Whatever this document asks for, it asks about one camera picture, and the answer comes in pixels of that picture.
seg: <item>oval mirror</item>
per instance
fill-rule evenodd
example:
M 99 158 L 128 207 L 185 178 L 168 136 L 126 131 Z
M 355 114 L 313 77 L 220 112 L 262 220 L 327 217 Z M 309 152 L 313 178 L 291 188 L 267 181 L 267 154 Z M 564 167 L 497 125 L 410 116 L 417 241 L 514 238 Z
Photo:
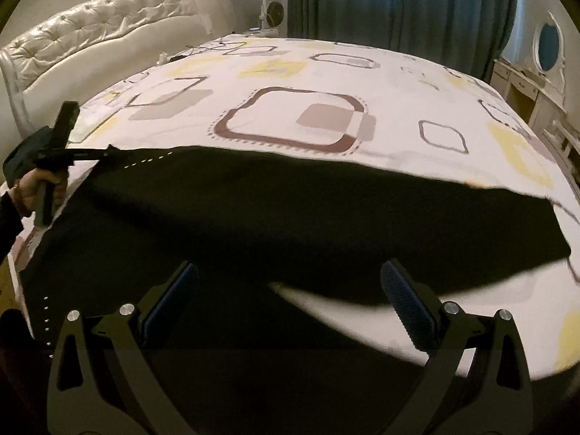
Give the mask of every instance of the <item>oval mirror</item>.
M 556 26 L 544 24 L 538 42 L 538 61 L 544 72 L 551 70 L 560 55 L 560 35 Z

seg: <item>blue curtain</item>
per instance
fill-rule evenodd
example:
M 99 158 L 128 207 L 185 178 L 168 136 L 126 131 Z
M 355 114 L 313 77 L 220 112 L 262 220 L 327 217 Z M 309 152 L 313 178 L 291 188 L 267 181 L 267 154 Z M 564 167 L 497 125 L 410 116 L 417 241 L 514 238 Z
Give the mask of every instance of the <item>blue curtain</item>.
M 416 55 L 488 81 L 516 0 L 288 0 L 290 37 Z

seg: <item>bedsheet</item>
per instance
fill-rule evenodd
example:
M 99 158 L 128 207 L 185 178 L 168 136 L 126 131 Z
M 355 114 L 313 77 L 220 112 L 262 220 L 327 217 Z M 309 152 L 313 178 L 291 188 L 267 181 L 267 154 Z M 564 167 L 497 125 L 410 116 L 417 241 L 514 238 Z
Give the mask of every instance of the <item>bedsheet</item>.
M 479 314 L 508 308 L 535 379 L 580 360 L 580 207 L 547 149 L 493 88 L 410 55 L 342 43 L 232 35 L 183 54 L 85 104 L 71 146 L 275 152 L 549 198 L 572 249 L 569 260 L 442 299 Z M 93 165 L 71 168 L 69 195 Z M 42 238 L 30 232 L 28 226 L 22 235 L 20 269 Z M 347 336 L 426 360 L 391 308 L 271 287 Z M 471 356 L 466 352 L 460 372 Z

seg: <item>white leather headboard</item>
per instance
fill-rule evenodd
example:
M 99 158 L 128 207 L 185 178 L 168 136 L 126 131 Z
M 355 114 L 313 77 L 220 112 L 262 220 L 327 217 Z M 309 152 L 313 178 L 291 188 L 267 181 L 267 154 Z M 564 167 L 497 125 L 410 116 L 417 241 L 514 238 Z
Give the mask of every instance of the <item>white leather headboard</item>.
M 52 125 L 64 100 L 83 104 L 162 52 L 224 36 L 234 24 L 230 0 L 91 0 L 21 34 L 0 53 L 0 162 L 22 136 Z

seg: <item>sleeve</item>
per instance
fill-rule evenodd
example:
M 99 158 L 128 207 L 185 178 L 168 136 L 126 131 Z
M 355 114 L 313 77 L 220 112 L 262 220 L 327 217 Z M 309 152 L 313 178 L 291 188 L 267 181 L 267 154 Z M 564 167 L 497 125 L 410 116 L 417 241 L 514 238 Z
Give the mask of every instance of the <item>sleeve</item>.
M 0 263 L 12 248 L 16 236 L 23 230 L 20 215 L 8 193 L 0 198 Z

